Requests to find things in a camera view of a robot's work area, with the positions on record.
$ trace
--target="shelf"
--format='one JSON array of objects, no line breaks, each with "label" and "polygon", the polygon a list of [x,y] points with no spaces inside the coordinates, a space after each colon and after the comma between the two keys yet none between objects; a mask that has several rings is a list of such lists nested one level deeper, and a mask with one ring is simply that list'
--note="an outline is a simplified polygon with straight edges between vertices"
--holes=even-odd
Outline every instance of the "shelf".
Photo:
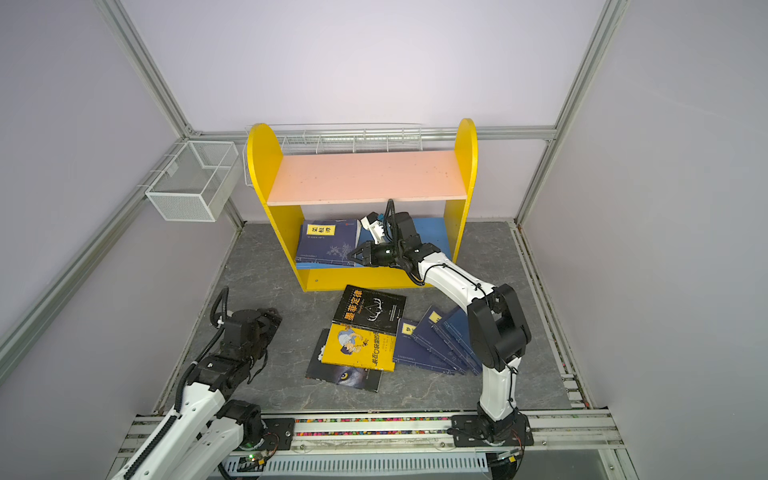
[{"label": "shelf", "polygon": [[364,204],[465,200],[454,151],[283,157],[266,204]]},{"label": "shelf", "polygon": [[266,124],[248,135],[247,160],[253,189],[259,195],[277,239],[304,291],[406,288],[414,283],[393,268],[296,268],[294,258],[304,221],[302,205],[444,200],[442,219],[429,219],[440,241],[419,227],[456,261],[462,243],[478,167],[477,130],[465,118],[458,126],[453,151],[389,152],[283,156],[280,142]]}]

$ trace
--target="stack of books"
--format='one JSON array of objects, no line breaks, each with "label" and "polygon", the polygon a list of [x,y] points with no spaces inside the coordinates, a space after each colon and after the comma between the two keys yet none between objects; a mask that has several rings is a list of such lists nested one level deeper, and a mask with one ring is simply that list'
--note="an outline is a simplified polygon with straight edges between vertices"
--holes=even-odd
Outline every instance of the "stack of books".
[{"label": "stack of books", "polygon": [[467,314],[429,307],[418,322],[402,318],[406,298],[348,285],[324,329],[306,377],[377,392],[382,372],[396,363],[435,372],[482,372],[469,342]]},{"label": "stack of books", "polygon": [[419,322],[401,319],[393,359],[449,375],[482,372],[469,344],[467,314],[459,307],[443,314],[431,306]]},{"label": "stack of books", "polygon": [[377,391],[381,372],[395,369],[393,354],[406,298],[348,285],[315,347],[307,378]]}]

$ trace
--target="wire basket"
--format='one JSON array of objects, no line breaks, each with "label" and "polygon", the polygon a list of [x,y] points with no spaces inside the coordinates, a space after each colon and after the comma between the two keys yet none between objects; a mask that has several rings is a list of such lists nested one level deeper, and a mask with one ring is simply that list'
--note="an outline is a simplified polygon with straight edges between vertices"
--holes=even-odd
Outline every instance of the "wire basket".
[{"label": "wire basket", "polygon": [[229,141],[187,141],[147,189],[165,220],[215,222],[243,165]]}]

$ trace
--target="aluminum rail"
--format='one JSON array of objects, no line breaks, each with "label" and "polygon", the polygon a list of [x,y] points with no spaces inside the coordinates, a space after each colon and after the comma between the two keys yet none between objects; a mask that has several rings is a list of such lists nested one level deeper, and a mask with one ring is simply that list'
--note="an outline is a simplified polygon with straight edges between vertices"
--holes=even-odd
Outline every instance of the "aluminum rail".
[{"label": "aluminum rail", "polygon": [[[275,135],[282,137],[321,137],[323,140],[352,141],[353,138],[365,138],[367,140],[384,140],[385,138],[420,137],[422,141],[454,141],[456,139],[456,127],[437,128],[358,128],[358,129],[331,129],[308,128],[281,130],[275,125]],[[553,140],[557,136],[557,130],[552,126],[533,127],[477,127],[478,140]],[[225,131],[203,132],[193,134],[193,140],[215,140],[244,142],[248,138],[248,132]]]}]

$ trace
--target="wire rack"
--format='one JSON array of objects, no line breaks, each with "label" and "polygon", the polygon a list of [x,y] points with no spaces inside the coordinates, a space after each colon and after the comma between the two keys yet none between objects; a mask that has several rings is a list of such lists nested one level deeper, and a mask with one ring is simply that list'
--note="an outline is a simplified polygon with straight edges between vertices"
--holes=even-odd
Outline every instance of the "wire rack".
[{"label": "wire rack", "polygon": [[[246,128],[250,132],[253,125]],[[421,124],[275,124],[283,155],[362,154],[423,151]],[[247,152],[243,175],[249,187]]]},{"label": "wire rack", "polygon": [[165,220],[215,222],[232,194],[241,163],[234,142],[187,141],[147,189]]}]

